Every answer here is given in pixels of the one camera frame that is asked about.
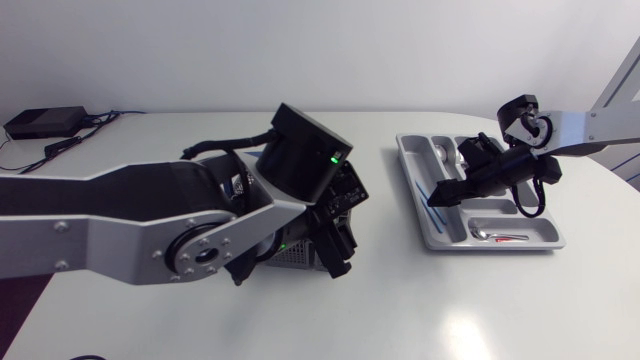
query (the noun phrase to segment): black housing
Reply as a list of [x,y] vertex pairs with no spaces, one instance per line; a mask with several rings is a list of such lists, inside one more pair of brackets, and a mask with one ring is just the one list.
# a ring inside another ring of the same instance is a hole
[[265,147],[258,171],[285,193],[315,203],[353,146],[346,140],[286,104],[273,120],[280,135]]

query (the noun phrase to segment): robotic arm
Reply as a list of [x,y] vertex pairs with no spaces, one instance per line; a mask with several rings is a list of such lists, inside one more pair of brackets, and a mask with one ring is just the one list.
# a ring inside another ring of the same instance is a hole
[[[443,180],[429,206],[454,206],[460,201],[486,197],[511,189],[520,212],[536,217],[544,211],[543,183],[555,184],[562,172],[554,155],[585,156],[607,145],[640,142],[640,102],[610,106],[587,113],[540,112],[533,95],[522,95],[498,110],[506,151],[484,133],[465,140],[458,150],[464,157],[466,179]],[[538,210],[527,213],[518,198],[517,185],[533,179]]]
[[[160,284],[224,267],[240,285],[302,239],[332,277],[347,273],[350,210],[368,198],[346,161],[352,146],[285,104],[272,125],[87,179],[0,176],[0,278],[89,269]],[[234,151],[261,143],[259,158]],[[226,155],[188,160],[209,150]]]

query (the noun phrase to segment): black cable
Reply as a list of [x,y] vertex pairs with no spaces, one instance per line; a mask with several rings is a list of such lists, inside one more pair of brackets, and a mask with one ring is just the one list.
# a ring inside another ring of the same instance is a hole
[[5,140],[2,145],[0,145],[0,150],[2,150],[2,148],[4,147],[4,145],[8,142],[11,142],[11,139],[9,138],[9,134],[7,134],[7,130],[4,131],[4,136],[7,138],[7,140]]
[[518,186],[511,187],[511,194],[513,195],[513,202],[516,204],[518,211],[528,218],[538,217],[540,214],[544,212],[544,208],[546,206],[546,198],[544,194],[544,188],[542,187],[542,180],[538,178],[533,178],[533,188],[538,196],[538,210],[531,214],[524,210],[522,204],[520,204],[520,196],[518,195]]
[[[63,140],[51,145],[48,145],[47,147],[45,147],[45,157],[41,160],[38,160],[32,164],[28,164],[28,165],[24,165],[24,166],[20,166],[17,168],[5,168],[0,166],[0,169],[2,170],[6,170],[6,171],[17,171],[17,170],[22,170],[19,172],[19,174],[27,174],[30,173],[32,171],[35,171],[39,168],[41,168],[44,164],[48,163],[49,161],[55,159],[58,155],[62,154],[63,152],[75,147],[76,145],[81,144],[83,141],[85,141],[86,139],[92,137],[93,135],[95,135],[98,131],[100,131],[100,129],[102,129],[104,126],[112,123],[114,120],[116,120],[117,118],[120,117],[120,115],[123,114],[145,114],[145,112],[142,111],[109,111],[103,114],[98,114],[98,115],[87,115],[85,116],[82,121],[85,123],[85,127],[93,127],[94,129],[89,132],[88,134],[84,135],[84,136],[76,136],[67,140]],[[96,120],[100,120],[103,117],[107,117],[105,120],[102,121],[96,121]]]
[[251,185],[249,184],[249,172],[247,171],[246,166],[238,156],[238,154],[233,151],[233,149],[224,149],[224,151],[231,156],[231,158],[235,161],[236,166],[238,167],[238,174],[240,175],[240,182],[242,183],[242,197],[244,200],[244,206],[242,211],[240,212],[242,215],[246,214],[251,210]]
[[233,139],[233,140],[209,140],[199,142],[192,147],[184,149],[182,152],[183,155],[180,159],[191,160],[199,154],[212,151],[212,150],[225,150],[225,149],[240,149],[258,146],[262,144],[266,144],[275,140],[278,137],[278,133],[270,129],[264,134],[260,134],[258,136],[244,138],[244,139]]

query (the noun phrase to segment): white wall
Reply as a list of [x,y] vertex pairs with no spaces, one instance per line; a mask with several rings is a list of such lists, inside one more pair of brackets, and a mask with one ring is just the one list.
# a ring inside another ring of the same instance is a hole
[[0,122],[89,111],[587,110],[640,1],[0,0]]

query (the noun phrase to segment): power cord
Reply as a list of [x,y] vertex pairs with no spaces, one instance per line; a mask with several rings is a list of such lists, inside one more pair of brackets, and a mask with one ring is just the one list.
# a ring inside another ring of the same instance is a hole
[[[87,115],[82,119],[82,127],[83,128],[94,128],[91,132],[89,132],[88,134],[84,135],[84,136],[74,136],[72,138],[69,139],[65,139],[62,141],[59,141],[57,143],[53,143],[50,145],[47,145],[44,148],[44,155],[45,157],[41,160],[38,160],[32,164],[28,164],[28,165],[24,165],[24,166],[20,166],[20,167],[16,167],[16,168],[6,168],[3,166],[0,166],[0,169],[2,170],[6,170],[6,171],[18,171],[18,170],[22,170],[19,172],[19,174],[27,174],[30,173],[32,171],[35,171],[37,169],[39,169],[40,167],[42,167],[44,164],[48,163],[49,161],[55,159],[58,155],[62,154],[63,152],[75,147],[76,145],[82,143],[83,141],[87,140],[88,138],[92,137],[93,135],[95,135],[98,131],[100,131],[100,129],[102,129],[104,126],[112,123],[114,120],[116,120],[117,118],[119,118],[121,115],[124,114],[146,114],[143,111],[116,111],[116,110],[112,110],[106,113],[102,113],[102,114],[98,114],[98,115]],[[4,143],[2,143],[2,145],[0,145],[0,149],[2,149],[2,147],[10,141],[9,136],[7,135],[6,131],[5,131],[5,136],[7,137],[7,141],[5,141]]]

